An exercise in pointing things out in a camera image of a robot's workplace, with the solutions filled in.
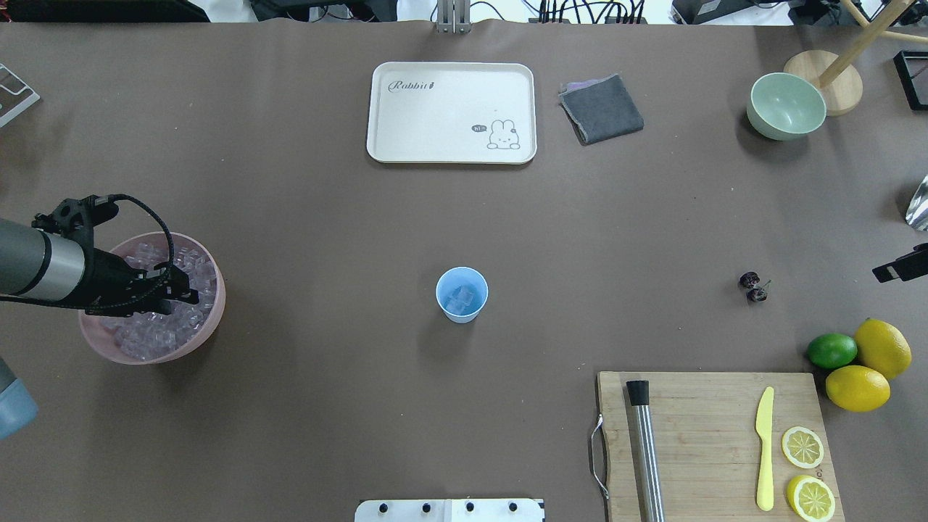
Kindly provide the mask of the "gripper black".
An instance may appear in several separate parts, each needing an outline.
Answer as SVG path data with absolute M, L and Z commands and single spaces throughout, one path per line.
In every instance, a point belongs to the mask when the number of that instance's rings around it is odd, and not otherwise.
M 132 267 L 112 252 L 94 249 L 88 268 L 80 282 L 80 306 L 89 315 L 164 315 L 166 302 L 199 304 L 197 290 L 186 284 L 165 284 L 165 262 L 144 270 Z

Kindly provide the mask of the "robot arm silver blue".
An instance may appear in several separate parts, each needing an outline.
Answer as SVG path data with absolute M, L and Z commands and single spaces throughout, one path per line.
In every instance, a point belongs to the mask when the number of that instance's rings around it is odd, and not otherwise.
M 2 295 L 23 291 L 25 298 L 50 304 L 73 287 L 77 247 L 46 234 L 27 232 L 25 225 L 2 221 Z M 195 268 L 206 267 L 209 278 L 196 305 L 173 300 L 170 314 L 136 312 L 120 324 L 109 316 L 78 313 L 80 332 L 105 359 L 123 365 L 153 365 L 179 359 L 202 346 L 218 327 L 225 309 L 225 281 L 206 248 L 181 233 L 172 235 L 176 254 L 198 252 Z

